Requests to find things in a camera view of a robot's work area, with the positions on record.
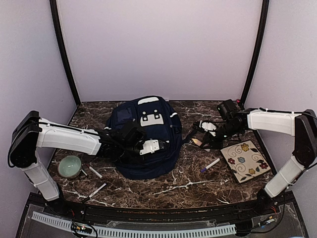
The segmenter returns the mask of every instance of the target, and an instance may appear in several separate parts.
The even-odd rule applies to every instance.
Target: red flower
[[[232,164],[232,165],[235,165],[235,163],[236,163],[232,158],[228,159],[228,162],[229,162],[230,164]]]
[[[261,163],[260,167],[264,170],[268,167],[267,163]]]

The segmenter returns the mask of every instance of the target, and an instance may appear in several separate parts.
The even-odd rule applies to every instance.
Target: light green bowl
[[[81,161],[77,156],[69,155],[61,160],[58,173],[67,179],[72,179],[80,174]]]

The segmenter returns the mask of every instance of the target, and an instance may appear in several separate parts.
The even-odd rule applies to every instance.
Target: black vertical post
[[[253,79],[253,76],[254,76],[254,73],[255,73],[255,70],[257,67],[257,63],[258,63],[258,59],[259,59],[259,55],[260,55],[260,50],[261,50],[261,45],[262,45],[262,40],[263,40],[263,35],[264,35],[264,30],[265,30],[265,24],[266,24],[267,12],[268,12],[268,4],[269,4],[269,0],[263,0],[256,44],[254,46],[254,51],[253,51],[253,55],[252,55],[252,59],[251,59],[251,64],[250,64],[247,80],[246,80],[246,83],[244,85],[244,89],[243,89],[241,99],[240,99],[240,104],[242,106],[245,104],[246,99],[248,97],[248,93],[250,91],[252,79]]]
[[[66,73],[66,77],[68,80],[71,93],[73,94],[73,98],[75,100],[76,105],[79,106],[81,102],[80,102],[80,98],[78,95],[78,91],[75,85],[73,75],[70,70],[70,65],[69,65],[66,48],[65,48],[65,44],[63,40],[63,35],[62,35],[61,27],[60,27],[56,0],[50,0],[50,5],[51,5],[52,19],[54,23],[54,29],[55,29],[55,34],[57,38],[61,60],[64,65],[64,69],[65,69],[65,73]]]

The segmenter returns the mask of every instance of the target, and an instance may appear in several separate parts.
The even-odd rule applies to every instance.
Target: white linear rail
[[[32,220],[71,232],[72,222],[52,217],[47,214],[33,212]],[[100,238],[212,238],[236,234],[235,225],[183,231],[134,231],[94,226]]]

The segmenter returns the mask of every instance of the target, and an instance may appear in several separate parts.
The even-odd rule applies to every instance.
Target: navy blue backpack
[[[146,140],[165,141],[167,149],[145,154],[142,164],[114,162],[128,179],[153,179],[170,172],[182,146],[182,125],[178,114],[162,97],[132,100],[112,111],[106,126],[121,129],[127,121],[137,121],[147,134]]]

